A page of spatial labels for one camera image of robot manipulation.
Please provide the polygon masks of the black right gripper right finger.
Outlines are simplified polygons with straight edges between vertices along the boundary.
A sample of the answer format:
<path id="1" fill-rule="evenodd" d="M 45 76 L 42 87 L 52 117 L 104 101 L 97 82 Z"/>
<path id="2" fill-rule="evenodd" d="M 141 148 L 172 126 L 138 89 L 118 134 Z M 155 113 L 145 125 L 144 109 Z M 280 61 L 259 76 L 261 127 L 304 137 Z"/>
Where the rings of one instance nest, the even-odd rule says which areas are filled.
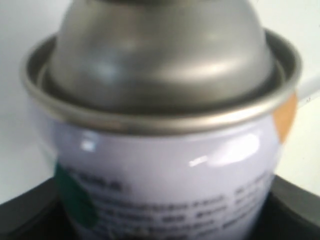
<path id="1" fill-rule="evenodd" d="M 320 197 L 276 176 L 259 219 L 261 240 L 318 240 Z"/>

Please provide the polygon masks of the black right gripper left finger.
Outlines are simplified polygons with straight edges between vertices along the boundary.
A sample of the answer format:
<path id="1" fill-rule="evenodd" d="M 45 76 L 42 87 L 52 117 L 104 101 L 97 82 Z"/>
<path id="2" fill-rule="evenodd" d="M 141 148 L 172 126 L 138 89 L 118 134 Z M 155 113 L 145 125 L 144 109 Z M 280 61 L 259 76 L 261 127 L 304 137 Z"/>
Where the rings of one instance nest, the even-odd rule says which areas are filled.
<path id="1" fill-rule="evenodd" d="M 0 205 L 2 240 L 74 240 L 55 182 L 46 180 Z"/>

